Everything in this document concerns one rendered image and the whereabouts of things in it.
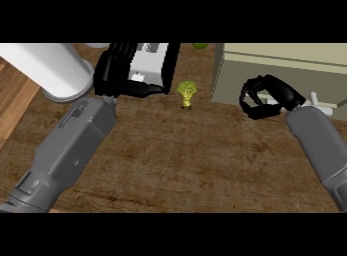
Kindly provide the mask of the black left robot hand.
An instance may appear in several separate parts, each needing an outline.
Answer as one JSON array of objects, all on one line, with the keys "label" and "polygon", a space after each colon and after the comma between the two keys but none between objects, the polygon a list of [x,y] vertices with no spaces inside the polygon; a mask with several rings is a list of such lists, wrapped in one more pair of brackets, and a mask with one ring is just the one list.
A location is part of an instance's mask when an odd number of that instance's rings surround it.
[{"label": "black left robot hand", "polygon": [[136,43],[112,43],[102,52],[93,75],[96,95],[113,97],[125,95],[144,98],[164,92],[159,86],[128,79],[136,48]]}]

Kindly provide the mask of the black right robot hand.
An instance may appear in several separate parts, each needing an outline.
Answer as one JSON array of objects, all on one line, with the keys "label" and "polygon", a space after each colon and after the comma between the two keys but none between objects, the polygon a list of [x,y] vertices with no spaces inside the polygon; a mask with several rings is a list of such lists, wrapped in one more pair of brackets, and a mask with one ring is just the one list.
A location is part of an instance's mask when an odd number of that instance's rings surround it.
[{"label": "black right robot hand", "polygon": [[[273,97],[276,104],[261,102],[257,93],[266,90]],[[274,76],[258,75],[248,79],[242,85],[239,94],[239,106],[243,113],[252,120],[273,117],[280,114],[280,109],[291,111],[301,106],[305,98],[295,89]]]}]

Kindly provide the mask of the green broccoli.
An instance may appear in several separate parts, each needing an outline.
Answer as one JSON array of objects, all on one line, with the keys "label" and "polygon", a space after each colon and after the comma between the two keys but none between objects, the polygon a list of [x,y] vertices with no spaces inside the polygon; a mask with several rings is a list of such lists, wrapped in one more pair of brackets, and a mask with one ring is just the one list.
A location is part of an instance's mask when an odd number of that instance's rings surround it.
[{"label": "green broccoli", "polygon": [[196,93],[196,84],[192,81],[181,81],[175,88],[175,91],[181,95],[181,107],[190,108],[190,99],[193,94]]}]

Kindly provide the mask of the olive drawer cabinet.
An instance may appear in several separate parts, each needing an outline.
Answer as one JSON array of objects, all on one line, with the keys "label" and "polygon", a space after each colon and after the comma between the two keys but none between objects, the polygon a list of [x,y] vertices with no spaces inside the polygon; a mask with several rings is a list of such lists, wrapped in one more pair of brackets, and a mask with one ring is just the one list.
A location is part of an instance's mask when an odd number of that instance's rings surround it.
[{"label": "olive drawer cabinet", "polygon": [[242,84],[266,74],[347,121],[347,43],[217,43],[211,101],[236,105]]}]

